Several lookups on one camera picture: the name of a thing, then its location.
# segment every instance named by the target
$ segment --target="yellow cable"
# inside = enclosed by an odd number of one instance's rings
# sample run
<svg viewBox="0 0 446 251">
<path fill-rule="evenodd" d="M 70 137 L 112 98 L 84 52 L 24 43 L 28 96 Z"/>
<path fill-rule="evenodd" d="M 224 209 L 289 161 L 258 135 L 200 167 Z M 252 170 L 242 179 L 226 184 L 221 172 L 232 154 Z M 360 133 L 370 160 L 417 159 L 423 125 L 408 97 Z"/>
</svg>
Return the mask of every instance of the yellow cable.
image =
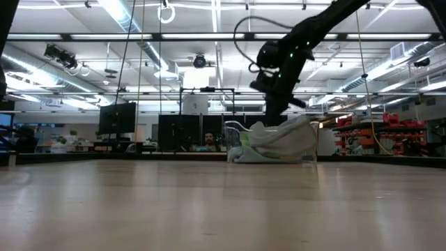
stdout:
<svg viewBox="0 0 446 251">
<path fill-rule="evenodd" d="M 360 53 L 361 53 L 361 62 L 362 62 L 362 73 L 363 74 L 366 74 L 365 73 L 365 66 L 364 66 L 364 57 L 363 57 L 363 55 L 362 55 L 362 43 L 361 43 L 361 32 L 360 32 L 360 21 L 359 21 L 359 17 L 357 16 L 357 11 L 355 12 L 355 14 L 356 14 L 356 25 L 357 25 L 357 36 L 358 36 L 358 40 L 359 40 L 359 44 L 360 44 Z M 373 116 L 372 116 L 372 113 L 371 113 L 371 98 L 370 98 L 370 93 L 369 93 L 369 87 L 367 86 L 367 78 L 365 77 L 364 78 L 364 83 L 365 83 L 365 90 L 366 90 L 366 92 L 367 92 L 367 100 L 368 100 L 368 102 L 369 102 L 369 105 L 368 105 L 368 109 L 369 109 L 369 112 L 370 112 L 370 122 L 371 122 L 371 132 L 372 132 L 372 134 L 373 134 L 373 136 L 374 136 L 374 139 L 375 139 L 375 142 L 379 145 L 379 147 L 386 153 L 386 154 L 388 154 L 388 155 L 393 155 L 393 154 L 391 154 L 380 142 L 379 142 L 379 140 L 378 140 L 378 138 L 376 137 L 376 134 L 375 134 L 375 125 L 374 125 L 374 119 L 373 119 Z"/>
<path fill-rule="evenodd" d="M 141 28 L 141 45 L 144 44 L 144 19 L 146 18 L 146 0 L 143 2 L 143 8 L 142 8 L 142 28 Z M 139 92 L 141 91 L 141 72 L 142 72 L 142 50 L 143 46 L 141 46 L 141 51 L 139 55 L 139 79 L 138 79 L 138 96 L 137 96 L 137 120 L 135 123 L 135 129 L 134 129 L 134 145 L 136 147 L 137 145 L 137 135 L 138 135 L 138 118 L 139 118 Z"/>
</svg>

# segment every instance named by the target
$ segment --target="man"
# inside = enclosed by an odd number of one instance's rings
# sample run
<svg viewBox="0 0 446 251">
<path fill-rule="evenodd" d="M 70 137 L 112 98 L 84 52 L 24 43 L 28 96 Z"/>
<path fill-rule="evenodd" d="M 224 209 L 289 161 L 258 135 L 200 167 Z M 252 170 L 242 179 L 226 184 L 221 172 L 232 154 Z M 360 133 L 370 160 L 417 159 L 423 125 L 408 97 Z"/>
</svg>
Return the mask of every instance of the man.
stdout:
<svg viewBox="0 0 446 251">
<path fill-rule="evenodd" d="M 215 144 L 215 136 L 211 131 L 204 133 L 204 142 L 209 151 L 220 151 L 220 147 Z"/>
</svg>

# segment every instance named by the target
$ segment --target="wooden floor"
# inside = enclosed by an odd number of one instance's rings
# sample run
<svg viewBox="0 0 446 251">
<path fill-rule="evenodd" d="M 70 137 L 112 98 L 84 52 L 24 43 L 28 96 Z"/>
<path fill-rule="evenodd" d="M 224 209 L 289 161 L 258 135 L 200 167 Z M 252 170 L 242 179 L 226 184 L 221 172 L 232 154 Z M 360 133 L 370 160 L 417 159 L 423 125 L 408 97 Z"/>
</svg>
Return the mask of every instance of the wooden floor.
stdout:
<svg viewBox="0 0 446 251">
<path fill-rule="evenodd" d="M 0 250 L 446 250 L 446 171 L 97 160 L 0 171 Z"/>
</svg>

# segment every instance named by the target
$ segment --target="security camera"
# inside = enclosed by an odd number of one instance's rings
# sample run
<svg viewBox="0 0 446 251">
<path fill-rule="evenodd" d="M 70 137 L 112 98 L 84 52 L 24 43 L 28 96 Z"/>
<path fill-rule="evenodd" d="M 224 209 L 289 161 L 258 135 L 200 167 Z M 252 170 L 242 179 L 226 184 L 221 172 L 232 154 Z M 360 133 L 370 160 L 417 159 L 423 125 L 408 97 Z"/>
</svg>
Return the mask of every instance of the security camera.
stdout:
<svg viewBox="0 0 446 251">
<path fill-rule="evenodd" d="M 206 59 L 204 55 L 198 54 L 194 59 L 194 67 L 195 68 L 204 68 L 206 66 Z"/>
</svg>

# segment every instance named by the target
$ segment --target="crumpled towel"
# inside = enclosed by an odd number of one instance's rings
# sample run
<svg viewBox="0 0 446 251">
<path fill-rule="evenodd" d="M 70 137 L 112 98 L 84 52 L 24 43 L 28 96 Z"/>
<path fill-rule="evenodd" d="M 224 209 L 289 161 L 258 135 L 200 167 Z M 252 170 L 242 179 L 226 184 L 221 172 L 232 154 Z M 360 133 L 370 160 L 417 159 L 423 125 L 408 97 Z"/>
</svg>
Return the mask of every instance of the crumpled towel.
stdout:
<svg viewBox="0 0 446 251">
<path fill-rule="evenodd" d="M 301 163 L 301 158 L 295 160 L 281 160 L 262 156 L 248 146 L 237 146 L 229 150 L 228 162 L 236 163 Z"/>
</svg>

